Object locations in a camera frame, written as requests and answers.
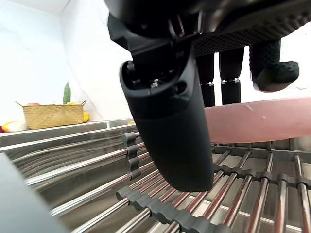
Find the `woven basket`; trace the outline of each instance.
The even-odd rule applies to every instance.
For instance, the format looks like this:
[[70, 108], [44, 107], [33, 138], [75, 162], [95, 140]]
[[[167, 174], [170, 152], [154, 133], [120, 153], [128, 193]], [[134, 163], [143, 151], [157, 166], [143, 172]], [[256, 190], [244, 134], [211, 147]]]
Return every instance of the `woven basket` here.
[[83, 105], [22, 106], [27, 127], [31, 130], [83, 123]]

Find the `red fruit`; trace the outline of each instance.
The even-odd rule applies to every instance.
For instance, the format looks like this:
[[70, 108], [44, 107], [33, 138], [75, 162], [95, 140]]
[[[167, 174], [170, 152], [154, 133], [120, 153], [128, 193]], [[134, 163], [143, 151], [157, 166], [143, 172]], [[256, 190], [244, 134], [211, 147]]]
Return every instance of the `red fruit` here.
[[40, 105], [39, 103], [27, 103], [27, 106], [32, 106], [32, 105]]

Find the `green vegetable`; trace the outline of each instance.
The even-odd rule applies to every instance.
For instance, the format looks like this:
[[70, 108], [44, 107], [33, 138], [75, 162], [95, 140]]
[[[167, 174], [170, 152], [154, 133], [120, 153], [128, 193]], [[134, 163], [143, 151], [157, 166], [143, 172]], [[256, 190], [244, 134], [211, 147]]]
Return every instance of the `green vegetable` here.
[[66, 104], [71, 101], [71, 90], [69, 83], [67, 82], [65, 89], [64, 89], [64, 97], [63, 97], [63, 104]]

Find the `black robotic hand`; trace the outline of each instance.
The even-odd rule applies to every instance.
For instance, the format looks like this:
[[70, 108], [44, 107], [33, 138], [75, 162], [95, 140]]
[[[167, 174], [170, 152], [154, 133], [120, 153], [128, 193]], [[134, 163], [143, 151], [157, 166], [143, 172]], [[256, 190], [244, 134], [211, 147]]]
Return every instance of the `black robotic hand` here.
[[220, 53], [223, 104], [241, 101], [245, 46], [256, 87], [287, 87], [299, 68], [279, 62], [280, 39], [311, 21], [310, 0], [105, 2], [111, 39], [133, 56], [121, 66], [121, 85], [155, 165], [179, 190], [210, 190], [204, 106], [215, 105], [214, 53]]

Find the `yellow fruit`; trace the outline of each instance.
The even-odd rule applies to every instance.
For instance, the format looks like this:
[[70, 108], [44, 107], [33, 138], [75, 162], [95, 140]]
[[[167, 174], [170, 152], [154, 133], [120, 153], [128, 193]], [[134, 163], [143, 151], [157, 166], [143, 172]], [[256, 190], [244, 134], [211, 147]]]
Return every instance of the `yellow fruit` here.
[[89, 120], [88, 112], [83, 112], [83, 122], [88, 122], [88, 120]]
[[66, 103], [67, 105], [79, 105], [80, 103], [78, 103], [78, 102], [68, 102], [68, 103]]
[[27, 126], [21, 121], [9, 121], [2, 126], [2, 129], [5, 132], [18, 132], [26, 130]]

